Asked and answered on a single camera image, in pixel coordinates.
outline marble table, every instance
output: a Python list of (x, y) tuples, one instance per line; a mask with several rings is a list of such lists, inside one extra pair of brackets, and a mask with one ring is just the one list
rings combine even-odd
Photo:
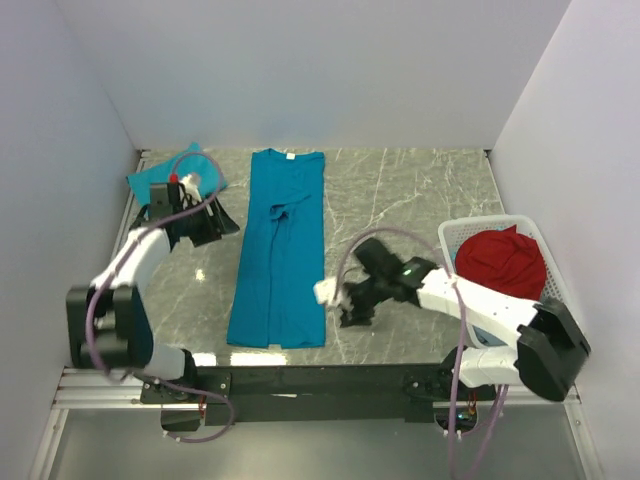
[[(338, 258), (354, 235), (375, 226), (399, 226), (438, 246), (440, 223), (452, 218), (503, 213), (491, 169), (482, 150), (411, 148), (315, 149), (326, 155), (325, 271), (335, 274)], [(440, 362), (456, 345), (459, 323), (444, 314), (386, 302), (371, 327), (340, 328), (328, 312), (324, 348), (283, 350), (230, 346), (226, 331), (233, 303), (242, 232), (247, 221), (253, 149), (207, 149), (221, 165), (229, 187), (220, 202), (243, 229), (240, 234), (194, 249), (180, 242), (156, 271), (144, 296), (157, 341), (188, 348), (201, 365), (339, 365)], [(305, 153), (311, 149), (282, 149)], [(144, 152), (139, 168), (176, 152)], [(138, 212), (128, 202), (123, 225)], [(413, 241), (382, 234), (390, 249), (408, 259), (432, 257)], [(358, 279), (354, 272), (349, 279)]]

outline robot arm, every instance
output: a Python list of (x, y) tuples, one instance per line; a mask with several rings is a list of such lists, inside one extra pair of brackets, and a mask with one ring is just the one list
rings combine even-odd
[(342, 309), (342, 326), (370, 325), (374, 307), (393, 298), (426, 310), (461, 318), (458, 288), (466, 321), (491, 333), (503, 346), (467, 348), (460, 381), (481, 385), (524, 384), (533, 393), (562, 401), (591, 352), (566, 306), (558, 300), (534, 302), (510, 297), (447, 272), (418, 257), (403, 263), (376, 239), (362, 243), (355, 256), (369, 278), (345, 282), (333, 301), (335, 278), (315, 287), (319, 303)]
[[(182, 212), (200, 203), (199, 177), (187, 175), (180, 182), (151, 186), (151, 202), (142, 208), (134, 221), (124, 246), (110, 265), (88, 286), (72, 288), (67, 294), (67, 323), (73, 365), (91, 368), (86, 344), (85, 323), (89, 302), (107, 278), (115, 274), (107, 290), (100, 296), (95, 316), (96, 348), (110, 368), (136, 368), (143, 375), (166, 380), (195, 376), (195, 364), (186, 350), (154, 342), (153, 333), (142, 303), (157, 267), (170, 255), (176, 243), (189, 237), (197, 247), (222, 235), (234, 233), (239, 227), (215, 200), (192, 215), (142, 233), (163, 218)], [(132, 246), (136, 249), (118, 271), (117, 265)]]

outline metal frame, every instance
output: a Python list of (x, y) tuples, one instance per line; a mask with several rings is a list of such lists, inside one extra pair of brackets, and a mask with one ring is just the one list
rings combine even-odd
[[(141, 158), (136, 171), (144, 168), (146, 160)], [(118, 229), (112, 257), (121, 247), (122, 239), (128, 228), (128, 214), (133, 204), (130, 192), (125, 205), (124, 215)], [(148, 404), (141, 403), (143, 382), (129, 377), (121, 384), (113, 384), (102, 373), (92, 370), (65, 368), (60, 378), (58, 390), (51, 406), (51, 412), (40, 446), (29, 474), (30, 480), (48, 480), (58, 446), (62, 438), (70, 410), (197, 410), (193, 404)], [(490, 401), (478, 402), (479, 405), (491, 405)], [(526, 407), (552, 404), (532, 394), (525, 387), (511, 387), (505, 401), (509, 407)], [(433, 408), (448, 408), (449, 402), (433, 402)], [(582, 464), (586, 480), (605, 480), (595, 445), (589, 431), (580, 396), (574, 387), (564, 402), (567, 418), (576, 445), (578, 459)]]

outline gray wall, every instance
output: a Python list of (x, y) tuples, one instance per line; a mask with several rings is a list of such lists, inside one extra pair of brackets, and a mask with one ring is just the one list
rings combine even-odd
[(137, 147), (492, 147), (569, 0), (57, 0)]
[(638, 478), (640, 3), (574, 0), (500, 135), (506, 208), (539, 224), (583, 315), (579, 377), (607, 478)]
[(133, 147), (49, 0), (0, 2), (0, 478), (26, 478), (68, 358), (64, 298), (104, 267)]

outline blue garment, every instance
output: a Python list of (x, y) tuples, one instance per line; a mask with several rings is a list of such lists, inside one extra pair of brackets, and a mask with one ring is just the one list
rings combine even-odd
[(321, 347), (324, 308), (324, 153), (287, 159), (269, 149), (251, 159), (251, 197), (227, 343)]
[[(173, 166), (185, 152), (201, 152), (200, 145), (193, 142), (184, 152), (180, 152), (175, 157), (167, 160), (160, 165), (151, 167), (138, 173), (132, 173), (127, 177), (131, 191), (136, 197), (140, 205), (147, 205), (150, 201), (149, 187), (152, 183), (164, 183), (169, 181), (169, 175)], [(190, 173), (200, 175), (200, 186), (198, 191), (202, 198), (213, 193), (218, 186), (218, 171), (211, 165), (211, 162), (200, 155), (192, 155), (185, 158), (176, 171), (178, 178), (187, 176)], [(223, 181), (220, 190), (227, 186), (227, 182)]]

